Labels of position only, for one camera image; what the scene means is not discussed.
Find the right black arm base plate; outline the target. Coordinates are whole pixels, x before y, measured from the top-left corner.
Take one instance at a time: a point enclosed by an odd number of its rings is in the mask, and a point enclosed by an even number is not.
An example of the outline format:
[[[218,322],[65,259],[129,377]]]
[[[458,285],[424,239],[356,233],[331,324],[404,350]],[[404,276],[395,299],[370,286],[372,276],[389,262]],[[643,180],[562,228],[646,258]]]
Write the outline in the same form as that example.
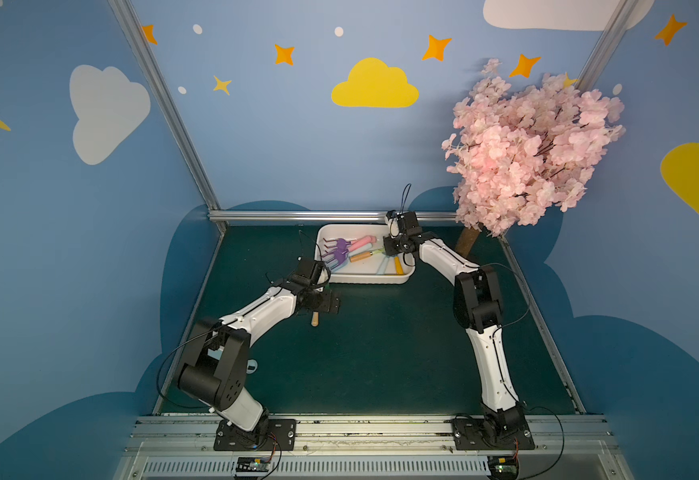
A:
[[[483,417],[457,415],[451,420],[453,442],[459,451],[477,450],[535,450],[535,441],[527,426],[521,430],[501,433]]]

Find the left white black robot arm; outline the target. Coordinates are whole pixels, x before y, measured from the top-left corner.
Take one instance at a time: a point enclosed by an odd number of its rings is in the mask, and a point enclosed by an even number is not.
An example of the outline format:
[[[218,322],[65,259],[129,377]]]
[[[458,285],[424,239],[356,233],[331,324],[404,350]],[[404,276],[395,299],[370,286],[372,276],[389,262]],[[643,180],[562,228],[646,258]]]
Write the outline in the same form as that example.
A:
[[[301,258],[296,270],[240,310],[197,325],[177,364],[177,388],[212,408],[237,430],[261,433],[266,408],[246,389],[250,350],[281,321],[301,310],[337,313],[326,262]]]

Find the blue yellow-handled hand rake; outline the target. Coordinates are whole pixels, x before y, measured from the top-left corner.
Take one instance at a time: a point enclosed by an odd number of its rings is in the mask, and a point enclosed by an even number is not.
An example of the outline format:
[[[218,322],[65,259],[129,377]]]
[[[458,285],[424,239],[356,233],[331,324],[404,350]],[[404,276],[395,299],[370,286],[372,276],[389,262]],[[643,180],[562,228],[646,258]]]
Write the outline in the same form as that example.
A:
[[[403,276],[403,274],[405,274],[405,270],[403,270],[403,263],[401,263],[401,257],[395,256],[395,258],[393,258],[393,264],[395,264],[395,274]]]

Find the white plastic storage box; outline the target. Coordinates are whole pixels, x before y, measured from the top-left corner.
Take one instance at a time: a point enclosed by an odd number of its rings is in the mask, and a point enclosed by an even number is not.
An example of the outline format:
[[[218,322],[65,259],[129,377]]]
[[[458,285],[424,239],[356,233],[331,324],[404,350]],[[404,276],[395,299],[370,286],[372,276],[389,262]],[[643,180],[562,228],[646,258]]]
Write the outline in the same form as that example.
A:
[[[354,252],[349,252],[347,263],[336,271],[331,271],[331,284],[404,284],[415,272],[413,265],[413,256],[411,254],[401,254],[401,263],[405,274],[399,276],[395,274],[395,264],[393,258],[384,254],[375,255],[372,258],[363,260],[357,263],[351,263],[350,257],[369,250],[383,249],[383,238],[389,233],[389,228],[381,224],[329,224],[323,226],[317,237],[315,260],[323,260],[327,254],[327,248],[324,246],[324,240],[328,238],[345,238],[354,240],[366,235],[377,237],[377,242],[373,245],[367,245],[359,248]],[[377,268],[381,264],[381,260],[389,257],[387,264],[387,272],[385,275],[377,275]]]

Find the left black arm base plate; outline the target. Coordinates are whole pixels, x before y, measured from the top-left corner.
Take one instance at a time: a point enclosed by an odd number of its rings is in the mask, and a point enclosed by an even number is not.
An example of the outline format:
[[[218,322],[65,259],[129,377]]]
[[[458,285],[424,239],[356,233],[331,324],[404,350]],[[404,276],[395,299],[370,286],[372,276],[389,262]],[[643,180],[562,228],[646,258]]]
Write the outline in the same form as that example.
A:
[[[295,419],[264,418],[252,431],[243,430],[229,420],[220,422],[216,432],[215,451],[293,451],[297,434]]]

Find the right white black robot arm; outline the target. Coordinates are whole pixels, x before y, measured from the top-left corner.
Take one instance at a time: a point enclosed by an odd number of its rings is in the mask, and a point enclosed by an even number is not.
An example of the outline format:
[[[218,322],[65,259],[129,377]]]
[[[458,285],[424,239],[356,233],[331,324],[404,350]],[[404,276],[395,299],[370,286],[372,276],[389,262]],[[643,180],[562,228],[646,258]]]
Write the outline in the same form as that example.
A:
[[[437,235],[423,230],[413,211],[391,210],[385,214],[385,224],[389,227],[383,238],[387,254],[411,256],[453,284],[453,316],[465,329],[479,368],[485,435],[497,443],[522,434],[527,429],[525,412],[503,350],[503,295],[497,272],[465,259]]]

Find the purple pink-handled hand rake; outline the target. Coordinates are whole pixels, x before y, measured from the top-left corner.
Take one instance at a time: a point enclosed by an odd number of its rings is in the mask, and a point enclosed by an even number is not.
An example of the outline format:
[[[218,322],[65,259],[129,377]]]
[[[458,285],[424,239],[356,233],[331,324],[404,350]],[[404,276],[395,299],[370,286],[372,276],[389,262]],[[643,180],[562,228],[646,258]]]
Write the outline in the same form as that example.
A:
[[[354,240],[328,238],[324,240],[324,246],[327,248],[327,254],[347,254],[367,245],[373,245],[375,242],[377,242],[377,237],[366,235]]]

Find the light blue hand rake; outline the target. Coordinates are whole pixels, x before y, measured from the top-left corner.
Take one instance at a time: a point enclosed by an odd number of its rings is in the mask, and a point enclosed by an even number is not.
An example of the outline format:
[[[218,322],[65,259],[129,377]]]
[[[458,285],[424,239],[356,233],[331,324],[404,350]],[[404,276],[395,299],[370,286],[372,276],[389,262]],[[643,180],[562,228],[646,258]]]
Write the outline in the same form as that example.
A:
[[[385,256],[383,260],[381,260],[381,264],[379,264],[379,268],[377,268],[375,274],[385,275],[385,272],[387,272],[387,264],[389,264],[389,257]]]

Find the lime green wooden-handled rake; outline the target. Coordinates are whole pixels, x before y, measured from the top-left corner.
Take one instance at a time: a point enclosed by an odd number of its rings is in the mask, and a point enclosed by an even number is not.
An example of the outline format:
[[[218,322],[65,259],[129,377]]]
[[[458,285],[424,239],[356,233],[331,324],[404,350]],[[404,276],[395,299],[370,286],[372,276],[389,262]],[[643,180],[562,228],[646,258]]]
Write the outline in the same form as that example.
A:
[[[351,261],[351,263],[357,263],[357,262],[372,258],[375,255],[384,254],[384,253],[385,253],[385,251],[383,251],[383,249],[369,250],[369,251],[361,252],[361,253],[358,253],[358,254],[351,256],[349,258],[349,261]]]

